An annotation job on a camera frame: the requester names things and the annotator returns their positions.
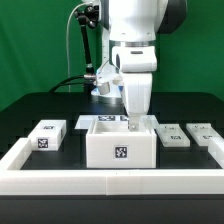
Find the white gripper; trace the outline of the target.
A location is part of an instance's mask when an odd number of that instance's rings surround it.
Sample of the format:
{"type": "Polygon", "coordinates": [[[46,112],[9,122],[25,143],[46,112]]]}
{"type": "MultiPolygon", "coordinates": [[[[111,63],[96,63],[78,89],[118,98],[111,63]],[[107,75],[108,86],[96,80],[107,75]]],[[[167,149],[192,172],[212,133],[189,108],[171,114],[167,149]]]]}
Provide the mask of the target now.
{"type": "Polygon", "coordinates": [[[139,130],[140,117],[146,115],[150,106],[152,90],[151,73],[121,73],[122,98],[129,115],[130,131],[139,130]]]}

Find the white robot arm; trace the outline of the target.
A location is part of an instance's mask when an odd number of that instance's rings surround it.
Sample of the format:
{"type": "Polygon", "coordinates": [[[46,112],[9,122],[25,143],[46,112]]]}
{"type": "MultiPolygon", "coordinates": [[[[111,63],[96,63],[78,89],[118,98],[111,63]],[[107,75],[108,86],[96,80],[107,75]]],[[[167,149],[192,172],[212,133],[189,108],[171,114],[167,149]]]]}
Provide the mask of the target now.
{"type": "Polygon", "coordinates": [[[122,96],[128,128],[137,131],[148,113],[152,73],[157,70],[154,41],[176,31],[186,19],[187,0],[95,0],[106,59],[96,86],[107,95],[116,85],[122,96]]]}

